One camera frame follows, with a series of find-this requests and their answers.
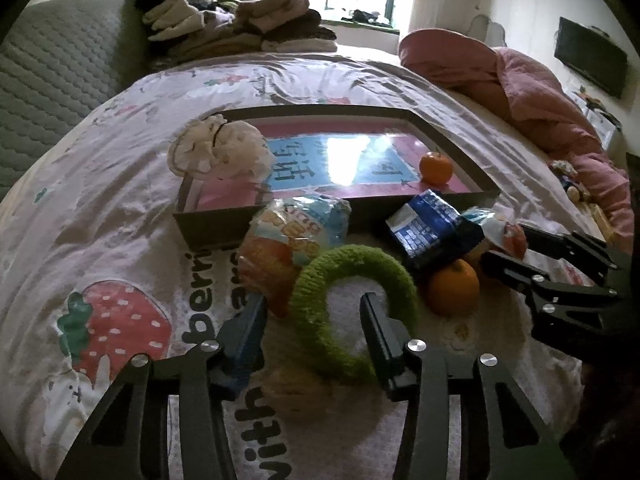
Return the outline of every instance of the green fuzzy donut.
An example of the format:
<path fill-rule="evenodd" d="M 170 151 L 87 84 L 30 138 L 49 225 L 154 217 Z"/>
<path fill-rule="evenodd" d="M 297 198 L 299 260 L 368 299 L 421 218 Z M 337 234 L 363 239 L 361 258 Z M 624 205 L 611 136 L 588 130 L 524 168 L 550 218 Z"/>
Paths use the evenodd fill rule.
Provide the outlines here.
<path fill-rule="evenodd" d="M 375 374 L 368 353 L 353 356 L 334 341 L 326 309 L 326 294 L 332 283 L 350 276 L 378 282 L 386 292 L 389 317 L 399 319 L 409 333 L 414 332 L 418 293 L 411 276 L 393 257 L 368 246 L 341 246 L 306 266 L 291 294 L 289 314 L 318 372 L 347 382 L 370 381 Z"/>

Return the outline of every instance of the white bedsheet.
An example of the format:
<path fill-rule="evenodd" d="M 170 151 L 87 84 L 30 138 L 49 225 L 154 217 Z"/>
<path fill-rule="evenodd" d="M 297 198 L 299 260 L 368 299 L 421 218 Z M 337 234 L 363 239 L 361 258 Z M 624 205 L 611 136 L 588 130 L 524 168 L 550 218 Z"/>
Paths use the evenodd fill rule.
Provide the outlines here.
<path fill-rule="evenodd" d="M 154 351 L 169 356 L 191 347 L 189 331 L 197 320 L 202 328 L 202 316 L 217 328 L 235 312 L 231 254 L 190 253 L 172 218 L 180 180 L 167 168 L 166 150 L 176 133 L 189 120 L 225 109 L 344 98 L 352 104 L 410 108 L 444 131 L 498 183 L 497 207 L 514 219 L 551 232 L 596 232 L 529 141 L 484 108 L 399 66 L 340 55 L 257 54 L 148 76 L 92 112 L 0 205 L 0 431 L 44 479 L 55 476 L 104 393 L 111 362 L 140 351 L 131 339 L 118 346 L 120 335 L 110 330 L 102 336 L 114 338 L 106 346 L 95 343 L 97 333 L 89 335 L 90 346 L 97 345 L 91 346 L 98 349 L 95 355 L 85 349 L 75 363 L 65 356 L 58 323 L 77 298 L 74 292 L 90 286 L 105 290 L 99 285 L 104 281 L 122 282 L 116 283 L 121 286 L 118 301 L 127 291 L 141 291 L 148 299 L 144 314 L 150 317 L 142 316 L 148 326 L 140 329 L 139 339 L 156 343 Z M 210 309 L 200 317 L 190 309 L 196 258 L 198 286 L 212 294 Z M 527 261 L 557 272 L 539 255 L 529 253 Z M 356 305 L 368 288 L 362 280 L 339 284 L 330 294 L 330 308 L 340 302 Z M 108 295 L 102 300 L 114 304 Z M 94 308 L 92 316 L 108 313 L 108 307 L 101 308 Z M 113 329 L 123 328 L 121 319 L 110 319 Z M 167 323 L 170 337 L 154 341 L 154 327 L 164 330 Z M 422 336 L 452 351 L 496 354 L 560 435 L 575 415 L 580 365 L 533 341 L 529 331 L 522 298 L 490 288 L 483 291 L 478 313 L 468 319 L 443 320 L 425 312 Z M 107 348 L 108 355 L 100 348 Z M 296 351 L 286 324 L 270 320 L 264 349 L 268 366 Z M 259 395 L 254 389 L 259 385 L 258 374 L 252 395 Z M 376 387 L 338 388 L 334 412 L 310 424 L 277 413 L 261 419 L 265 426 L 279 426 L 268 444 L 281 442 L 287 449 L 268 460 L 249 460 L 252 452 L 246 453 L 257 452 L 260 445 L 241 436 L 254 422 L 234 418 L 246 407 L 244 396 L 225 406 L 240 480 L 267 479 L 276 470 L 281 475 L 273 478 L 292 480 L 391 478 L 404 406 L 388 402 Z M 180 478 L 175 424 L 174 412 L 172 477 Z M 455 422 L 451 434 L 454 456 L 460 437 Z"/>

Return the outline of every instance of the quilted mattress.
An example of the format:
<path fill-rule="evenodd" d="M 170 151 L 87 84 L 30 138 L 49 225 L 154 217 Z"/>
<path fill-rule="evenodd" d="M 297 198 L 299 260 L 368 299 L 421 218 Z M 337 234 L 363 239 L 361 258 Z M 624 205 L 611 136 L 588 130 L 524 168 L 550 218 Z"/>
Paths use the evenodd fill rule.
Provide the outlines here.
<path fill-rule="evenodd" d="M 91 110 L 146 73 L 133 0 L 27 7 L 0 45 L 0 200 Z"/>

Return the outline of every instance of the television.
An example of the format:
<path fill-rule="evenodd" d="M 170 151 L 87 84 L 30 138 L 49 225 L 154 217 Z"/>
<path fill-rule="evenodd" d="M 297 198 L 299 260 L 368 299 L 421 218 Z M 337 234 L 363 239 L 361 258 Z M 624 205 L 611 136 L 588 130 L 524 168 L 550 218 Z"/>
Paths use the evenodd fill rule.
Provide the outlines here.
<path fill-rule="evenodd" d="M 561 17 L 554 55 L 607 94 L 622 97 L 626 53 L 604 33 Z"/>

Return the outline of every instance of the plastic bag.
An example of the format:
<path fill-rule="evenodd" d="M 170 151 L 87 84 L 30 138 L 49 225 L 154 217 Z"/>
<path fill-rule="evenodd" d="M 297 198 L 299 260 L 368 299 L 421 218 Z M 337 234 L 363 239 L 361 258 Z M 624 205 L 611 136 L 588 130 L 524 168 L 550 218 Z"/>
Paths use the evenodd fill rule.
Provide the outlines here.
<path fill-rule="evenodd" d="M 269 309 L 285 317 L 303 266 L 342 245 L 351 207 L 346 200 L 310 194 L 273 200 L 252 220 L 238 249 L 238 276 L 261 292 Z"/>
<path fill-rule="evenodd" d="M 242 177 L 260 183 L 271 173 L 275 156 L 258 128 L 217 114 L 187 126 L 169 148 L 167 161 L 182 177 Z"/>
<path fill-rule="evenodd" d="M 480 256 L 487 251 L 503 253 L 524 259 L 527 252 L 527 237 L 522 227 L 509 222 L 505 215 L 484 207 L 472 207 L 462 216 L 482 227 L 484 241 L 464 257 L 476 270 L 479 270 Z"/>

